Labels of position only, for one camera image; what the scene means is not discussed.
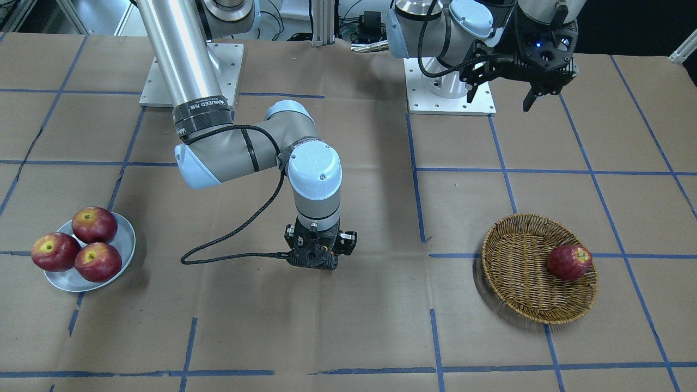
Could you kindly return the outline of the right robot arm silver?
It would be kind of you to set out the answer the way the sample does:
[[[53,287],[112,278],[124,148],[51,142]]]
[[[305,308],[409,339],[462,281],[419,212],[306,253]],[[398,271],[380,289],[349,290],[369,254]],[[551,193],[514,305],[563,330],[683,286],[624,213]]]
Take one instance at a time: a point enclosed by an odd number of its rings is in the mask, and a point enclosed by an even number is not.
[[[335,270],[351,255],[355,231],[340,228],[343,171],[336,149],[321,139],[306,108],[281,100],[263,122],[236,125],[220,87],[221,67],[207,42],[258,25],[257,1],[136,1],[173,102],[181,144],[174,154],[182,178],[202,189],[277,167],[277,195],[288,179],[297,210],[284,237],[286,253],[272,258],[314,270]]]

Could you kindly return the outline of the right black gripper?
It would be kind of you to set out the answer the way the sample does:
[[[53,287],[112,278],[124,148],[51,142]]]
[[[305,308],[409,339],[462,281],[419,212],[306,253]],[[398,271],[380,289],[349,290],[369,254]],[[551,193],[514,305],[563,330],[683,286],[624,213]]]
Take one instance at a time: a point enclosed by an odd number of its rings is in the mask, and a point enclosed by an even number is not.
[[[302,226],[299,220],[287,225],[284,238],[290,251],[283,255],[289,265],[333,271],[338,268],[339,255],[351,255],[358,243],[356,231],[342,231],[340,224],[320,231],[316,224]]]

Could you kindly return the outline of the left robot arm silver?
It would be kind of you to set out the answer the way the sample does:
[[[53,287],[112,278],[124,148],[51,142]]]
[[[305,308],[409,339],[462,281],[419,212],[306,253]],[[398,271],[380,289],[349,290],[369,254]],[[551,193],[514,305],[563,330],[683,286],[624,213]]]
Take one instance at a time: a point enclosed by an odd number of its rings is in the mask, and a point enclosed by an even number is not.
[[[557,96],[578,75],[573,54],[583,1],[396,1],[386,21],[390,53],[404,60],[408,111],[493,115],[498,78]]]

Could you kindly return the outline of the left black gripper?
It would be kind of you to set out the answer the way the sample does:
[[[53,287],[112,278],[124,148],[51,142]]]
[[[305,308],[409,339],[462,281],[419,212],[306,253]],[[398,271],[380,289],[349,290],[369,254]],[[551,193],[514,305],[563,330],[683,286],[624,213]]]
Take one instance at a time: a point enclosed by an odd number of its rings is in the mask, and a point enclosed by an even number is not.
[[[573,62],[578,41],[577,5],[509,5],[498,44],[473,52],[460,71],[469,86],[466,102],[496,78],[528,82],[523,111],[545,94],[560,94],[577,76]]]

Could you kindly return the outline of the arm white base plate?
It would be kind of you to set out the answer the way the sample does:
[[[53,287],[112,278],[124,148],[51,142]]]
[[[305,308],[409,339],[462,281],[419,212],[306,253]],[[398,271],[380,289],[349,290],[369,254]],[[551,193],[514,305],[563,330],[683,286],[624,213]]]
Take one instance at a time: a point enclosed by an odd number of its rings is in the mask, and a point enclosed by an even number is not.
[[[416,58],[404,59],[404,74],[410,114],[482,117],[497,113],[487,82],[473,89],[461,82],[455,72],[438,78],[426,77]]]
[[[140,105],[174,108],[202,97],[224,96],[228,107],[234,107],[243,52],[241,43],[216,42],[157,50]]]

